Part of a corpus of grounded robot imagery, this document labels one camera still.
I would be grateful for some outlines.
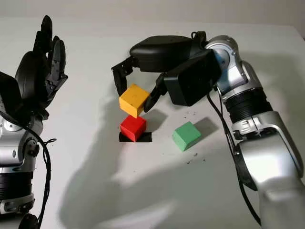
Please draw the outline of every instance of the robotic hand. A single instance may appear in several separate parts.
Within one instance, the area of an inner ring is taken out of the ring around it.
[[[133,46],[130,55],[112,67],[119,95],[127,89],[126,76],[139,67],[162,73],[144,104],[145,112],[167,92],[173,104],[185,106],[207,96],[224,125],[241,192],[256,221],[263,229],[305,228],[301,156],[233,38],[223,35],[207,41],[203,31],[193,32],[191,38],[153,36]],[[209,96],[213,88],[230,114],[235,141]],[[244,185],[258,191],[261,218]]]
[[[38,142],[43,147],[47,167],[41,213],[38,219],[26,214],[20,229],[40,228],[49,196],[51,161],[43,142],[42,121],[48,119],[45,108],[68,79],[64,74],[65,46],[59,37],[52,40],[52,21],[43,18],[33,51],[27,52],[15,78],[0,72],[0,216],[27,213],[33,207],[31,180],[35,170]]]

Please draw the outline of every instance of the wire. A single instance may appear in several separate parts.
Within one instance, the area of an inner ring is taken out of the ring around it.
[[[231,155],[233,157],[233,160],[234,160],[234,150],[235,150],[235,143],[234,143],[234,140],[233,140],[233,137],[232,137],[232,134],[228,128],[228,125],[224,119],[224,115],[223,115],[223,104],[222,104],[222,101],[221,101],[221,97],[219,95],[219,101],[220,101],[220,107],[221,107],[221,112],[219,111],[219,109],[217,108],[217,106],[214,104],[214,102],[212,101],[211,97],[210,97],[210,94],[208,93],[207,95],[207,99],[209,101],[209,103],[211,104],[211,106],[214,108],[214,110],[216,111],[216,113],[218,114],[220,120],[222,121],[222,124],[223,124],[223,128],[224,128],[224,134],[226,136],[226,139],[227,139],[227,142],[228,142],[228,146],[229,146],[229,149],[230,149],[230,152],[231,152]],[[239,188],[240,188],[240,191],[242,193],[242,196],[244,198],[244,201],[250,211],[250,213],[252,214],[253,218],[256,220],[256,222],[261,226],[261,219],[259,218],[259,216],[257,215],[256,211],[254,210],[248,196],[247,196],[247,193],[244,189],[244,184],[242,182],[242,180],[240,179],[239,177],[239,174],[236,170],[236,173],[237,173],[237,178],[238,178],[238,185],[239,185]]]

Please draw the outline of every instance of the white wall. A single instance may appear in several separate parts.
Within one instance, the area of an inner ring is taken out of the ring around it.
[[[0,16],[104,21],[200,21],[293,25],[305,37],[305,0],[1,0]]]

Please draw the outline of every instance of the white tabletop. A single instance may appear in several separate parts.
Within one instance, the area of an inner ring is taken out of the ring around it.
[[[0,71],[15,74],[41,20],[1,18]],[[45,140],[58,139],[49,147],[52,180],[43,229],[258,228],[238,188],[220,120],[206,98],[179,107],[167,94],[143,115],[152,143],[118,141],[126,113],[119,109],[111,67],[151,35],[190,36],[200,30],[208,39],[220,34],[236,39],[241,58],[254,67],[305,158],[305,42],[293,27],[55,18],[53,34],[65,41],[69,79],[48,107],[42,133]],[[156,77],[135,70],[128,83],[151,91]],[[218,102],[215,94],[212,98]],[[171,135],[187,121],[199,122],[204,138],[181,152]],[[40,154],[33,180],[36,215],[44,179]],[[247,193],[258,210],[257,194]],[[1,221],[0,228],[17,228],[17,221]]]

